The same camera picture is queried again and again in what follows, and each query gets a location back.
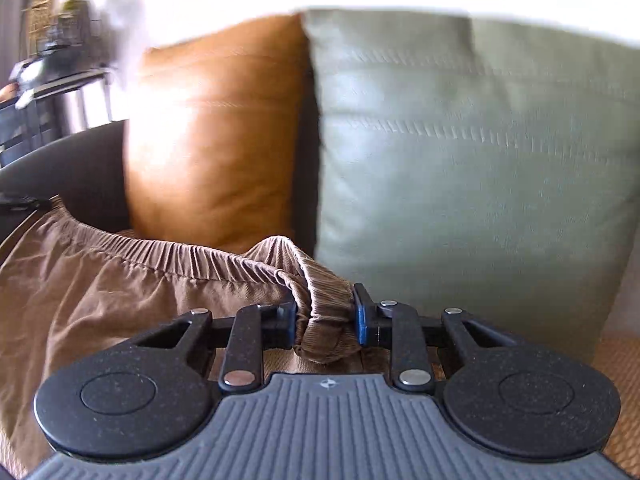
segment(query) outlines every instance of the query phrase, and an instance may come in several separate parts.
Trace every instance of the gray curtain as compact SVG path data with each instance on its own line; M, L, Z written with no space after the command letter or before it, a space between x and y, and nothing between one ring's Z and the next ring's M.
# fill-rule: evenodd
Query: gray curtain
M0 0L0 88L14 65L27 57L26 13L29 0Z

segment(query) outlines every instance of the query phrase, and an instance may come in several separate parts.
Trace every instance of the white logo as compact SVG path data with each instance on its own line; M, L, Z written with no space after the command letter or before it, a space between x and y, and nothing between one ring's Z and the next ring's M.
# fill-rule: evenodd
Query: white logo
M338 383L336 381L334 381L331 377L327 377L326 379L324 379L324 380L322 380L320 382L320 386L322 386L323 388L326 388L327 390L329 388L333 388L337 384Z

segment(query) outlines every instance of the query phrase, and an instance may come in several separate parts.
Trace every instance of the person's hand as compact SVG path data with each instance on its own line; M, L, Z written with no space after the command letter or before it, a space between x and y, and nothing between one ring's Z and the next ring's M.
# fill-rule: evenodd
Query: person's hand
M15 97L18 91L18 85L16 83L9 83L4 88L0 89L0 103Z

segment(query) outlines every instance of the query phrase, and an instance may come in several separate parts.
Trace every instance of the ribbed gray surface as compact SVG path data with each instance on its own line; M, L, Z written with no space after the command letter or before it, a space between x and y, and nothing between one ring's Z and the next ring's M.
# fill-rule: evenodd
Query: ribbed gray surface
M194 439L148 462L105 465L57 454L31 480L622 480L600 454L535 465L460 438L430 397L380 375L277 374L256 394L227 397Z

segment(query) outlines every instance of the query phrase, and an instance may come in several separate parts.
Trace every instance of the dark armrest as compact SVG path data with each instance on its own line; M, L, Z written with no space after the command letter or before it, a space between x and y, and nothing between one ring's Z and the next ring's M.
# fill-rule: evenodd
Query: dark armrest
M124 195L125 121L56 140L0 170L0 191L37 198L60 195L79 221L98 229L129 229Z

